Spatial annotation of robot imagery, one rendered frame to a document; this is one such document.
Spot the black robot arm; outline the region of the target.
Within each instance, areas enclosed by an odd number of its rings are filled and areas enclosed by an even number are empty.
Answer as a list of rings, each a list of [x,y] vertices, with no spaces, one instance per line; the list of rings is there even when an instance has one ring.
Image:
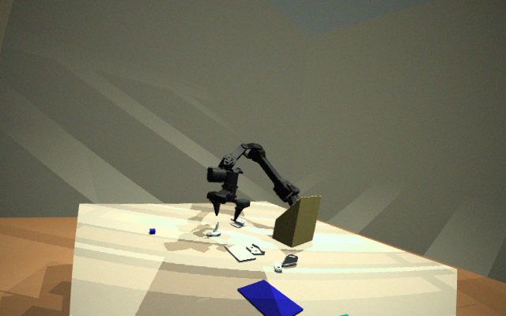
[[[247,149],[251,149],[249,153],[246,153]],[[266,158],[266,154],[262,146],[256,143],[243,143],[232,154],[224,156],[218,167],[209,166],[207,174],[208,182],[224,182],[236,185],[238,181],[238,175],[243,174],[243,172],[239,167],[236,169],[232,169],[232,167],[242,155],[245,155],[248,159],[252,159],[253,161],[259,163],[259,165],[274,183],[274,192],[283,200],[283,202],[288,202],[289,206],[292,206],[296,201],[300,199],[298,196],[300,192],[299,188],[296,188],[288,180],[283,179],[278,174],[278,172]],[[230,202],[232,199],[232,190],[227,191],[222,188],[222,190],[215,193],[215,201],[218,201],[221,204],[224,204],[227,201]]]

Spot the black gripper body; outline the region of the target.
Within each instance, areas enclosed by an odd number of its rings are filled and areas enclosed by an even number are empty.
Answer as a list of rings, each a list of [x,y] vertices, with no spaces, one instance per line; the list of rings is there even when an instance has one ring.
[[[239,200],[236,200],[236,189],[238,189],[238,186],[237,184],[228,184],[228,183],[223,183],[223,185],[221,185],[222,188],[224,188],[224,190],[232,190],[233,191],[233,199],[232,201],[230,202],[233,202],[233,203],[236,203],[236,207],[240,207],[240,208],[247,208],[250,206],[250,201],[249,200],[246,200],[246,199],[239,199]],[[214,191],[210,191],[208,194],[207,194],[207,197],[208,199],[210,200],[214,200],[215,201],[215,193],[217,192],[214,192]]]

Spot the blue flat rectangular plate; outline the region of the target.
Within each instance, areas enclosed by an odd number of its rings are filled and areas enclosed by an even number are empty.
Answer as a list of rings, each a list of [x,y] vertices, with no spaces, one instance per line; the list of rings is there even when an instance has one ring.
[[[263,316],[295,316],[304,310],[266,280],[238,288],[237,291]]]

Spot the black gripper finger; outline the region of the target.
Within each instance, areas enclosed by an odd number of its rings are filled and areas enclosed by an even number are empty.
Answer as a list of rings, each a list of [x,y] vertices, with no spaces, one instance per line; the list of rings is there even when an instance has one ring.
[[[218,201],[214,201],[214,200],[210,200],[213,203],[213,207],[214,207],[214,211],[215,211],[215,215],[218,216],[218,213],[219,213],[219,210],[220,210],[220,207],[221,207],[221,203],[218,202]]]
[[[234,213],[233,221],[236,221],[236,219],[238,218],[238,216],[242,212],[243,208],[240,208],[240,207],[234,207],[234,208],[235,208],[235,213]]]

